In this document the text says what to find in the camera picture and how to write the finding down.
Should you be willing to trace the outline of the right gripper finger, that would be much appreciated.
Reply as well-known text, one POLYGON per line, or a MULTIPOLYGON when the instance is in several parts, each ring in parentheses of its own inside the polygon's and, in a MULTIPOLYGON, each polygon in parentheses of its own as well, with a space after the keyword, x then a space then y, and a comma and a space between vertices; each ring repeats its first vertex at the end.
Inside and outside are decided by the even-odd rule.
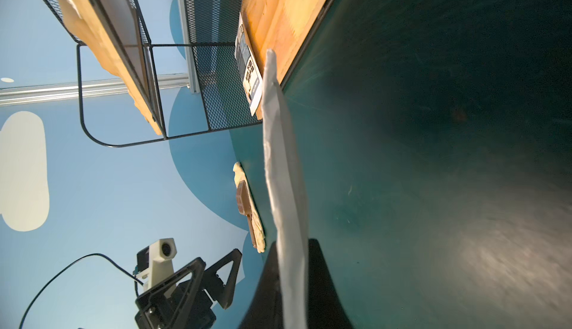
MULTIPOLYGON (((351 328, 335 290, 320 243, 309 241, 308 327, 351 328)), ((276 245, 272 244, 255 295, 240 328, 283 328, 276 245)))

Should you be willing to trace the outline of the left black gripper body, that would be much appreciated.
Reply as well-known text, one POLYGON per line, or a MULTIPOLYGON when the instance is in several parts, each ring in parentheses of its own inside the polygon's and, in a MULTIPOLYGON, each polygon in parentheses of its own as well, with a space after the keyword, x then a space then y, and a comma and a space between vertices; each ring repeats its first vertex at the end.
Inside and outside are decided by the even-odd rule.
POLYGON ((212 305, 223 293, 223 281, 218 275, 208 275, 201 281, 201 287, 192 303, 184 309, 189 298, 191 279, 170 287, 157 285, 136 299, 139 309, 135 315, 138 328, 172 328, 176 319, 184 319, 181 328, 212 328, 217 317, 212 305))

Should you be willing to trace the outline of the grey coffee bag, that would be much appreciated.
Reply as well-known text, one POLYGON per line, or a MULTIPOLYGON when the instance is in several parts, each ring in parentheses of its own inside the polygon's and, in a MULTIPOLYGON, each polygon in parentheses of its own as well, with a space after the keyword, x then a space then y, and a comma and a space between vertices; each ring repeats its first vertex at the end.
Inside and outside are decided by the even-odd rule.
POLYGON ((238 30, 235 37, 235 59, 238 65, 241 83, 249 104, 250 114, 261 121, 263 119, 262 111, 260 110, 262 100, 262 75, 250 44, 247 26, 244 23, 242 13, 239 13, 238 30))
POLYGON ((266 51, 262 86, 265 179, 276 227, 285 328, 308 327, 308 204, 292 119, 278 82, 277 57, 266 51))

